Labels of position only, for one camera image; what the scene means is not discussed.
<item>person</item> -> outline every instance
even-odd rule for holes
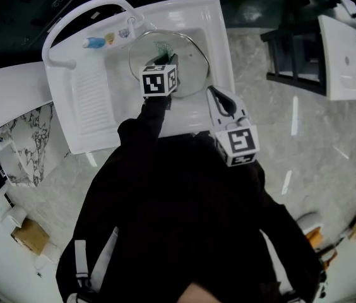
[[[260,164],[227,167],[208,132],[159,139],[168,103],[148,98],[119,126],[121,145],[95,176],[59,262],[63,301],[283,302],[262,230],[297,295],[312,302],[322,265],[264,190]],[[95,290],[76,279],[81,240],[88,275],[103,269]]]

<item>sleeve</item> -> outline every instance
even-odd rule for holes
[[[128,215],[129,206],[143,197],[167,103],[167,97],[148,98],[137,119],[128,119],[119,126],[121,145],[95,176],[74,233],[102,216],[108,223],[112,219],[114,225],[115,220]]]
[[[73,238],[57,267],[57,286],[63,301],[79,291],[74,241],[86,240],[86,259],[91,272],[114,227],[129,219],[135,204],[143,197],[141,190],[149,181],[167,103],[167,97],[149,98],[137,119],[126,120],[119,126],[121,145],[91,183]]]
[[[264,171],[257,164],[260,229],[269,237],[297,295],[311,303],[318,291],[323,266],[309,241],[284,205],[264,190]]]

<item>gray tile floor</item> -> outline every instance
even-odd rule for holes
[[[335,241],[356,210],[356,101],[330,102],[311,92],[266,81],[260,32],[229,29],[228,39],[236,91],[258,126],[258,160],[266,172],[266,188],[294,218],[318,211],[326,242]],[[299,99],[299,131],[291,136],[294,96]],[[90,183],[111,153],[94,153],[96,168],[85,155],[70,155],[38,187],[11,187],[9,196],[64,249]],[[292,177],[282,195],[289,170]]]

